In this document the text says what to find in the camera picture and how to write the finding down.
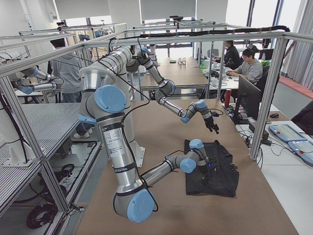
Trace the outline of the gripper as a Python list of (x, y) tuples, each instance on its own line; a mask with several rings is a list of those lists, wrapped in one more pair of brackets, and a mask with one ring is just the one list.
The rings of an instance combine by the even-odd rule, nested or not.
[(216, 134), (219, 134), (219, 127), (217, 124), (214, 123), (212, 115), (204, 118), (203, 120), (205, 122), (205, 126), (209, 129), (210, 132), (213, 132), (213, 130), (214, 130), (216, 132)]
[(199, 166), (199, 170), (202, 174), (202, 176), (201, 176), (202, 179), (209, 179), (210, 178), (210, 169), (211, 169), (211, 164)]

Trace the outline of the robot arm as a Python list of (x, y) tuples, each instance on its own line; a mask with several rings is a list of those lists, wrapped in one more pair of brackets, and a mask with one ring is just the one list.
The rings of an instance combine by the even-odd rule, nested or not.
[(158, 210), (150, 187), (177, 168), (191, 173), (196, 167), (204, 166), (206, 160), (202, 141), (195, 139), (190, 142), (187, 153), (166, 156), (159, 165), (146, 173), (139, 173), (136, 160), (143, 156), (143, 151), (134, 138), (126, 78), (127, 73), (134, 72), (139, 66), (144, 66), (156, 81), (155, 97), (159, 105), (176, 114), (184, 123), (200, 113), (210, 131), (219, 130), (204, 100), (183, 109), (168, 99), (174, 91), (173, 82), (160, 74), (147, 52), (141, 49), (118, 47), (80, 70), (84, 87), (79, 120), (100, 127), (102, 144), (107, 149), (118, 181), (113, 208), (118, 215), (137, 223), (146, 221)]
[(168, 99), (168, 97), (175, 91), (174, 83), (169, 79), (165, 79), (161, 75), (148, 53), (142, 49), (135, 49), (133, 46), (131, 47), (130, 52), (132, 55), (130, 61), (126, 65), (126, 70), (131, 72), (137, 69), (139, 66), (145, 67), (145, 69), (149, 72), (149, 75), (157, 83), (155, 100), (159, 105), (164, 106), (171, 112), (178, 115), (183, 123), (188, 123), (191, 118), (197, 112), (199, 112), (204, 120), (205, 126), (209, 129), (209, 131), (214, 131), (216, 134), (219, 133), (219, 127), (214, 123), (213, 114), (208, 108), (205, 100), (201, 99), (197, 102), (192, 102), (187, 109), (183, 109), (176, 105)]

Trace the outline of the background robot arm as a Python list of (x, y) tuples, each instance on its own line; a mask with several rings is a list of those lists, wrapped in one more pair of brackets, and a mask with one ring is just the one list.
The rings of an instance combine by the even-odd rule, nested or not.
[(23, 73), (27, 78), (35, 77), (39, 81), (38, 83), (30, 84), (22, 81), (21, 78), (11, 80), (13, 87), (20, 90), (24, 94), (31, 94), (32, 92), (37, 91), (60, 90), (64, 83), (62, 78), (42, 72), (37, 66), (22, 70), (21, 73)]

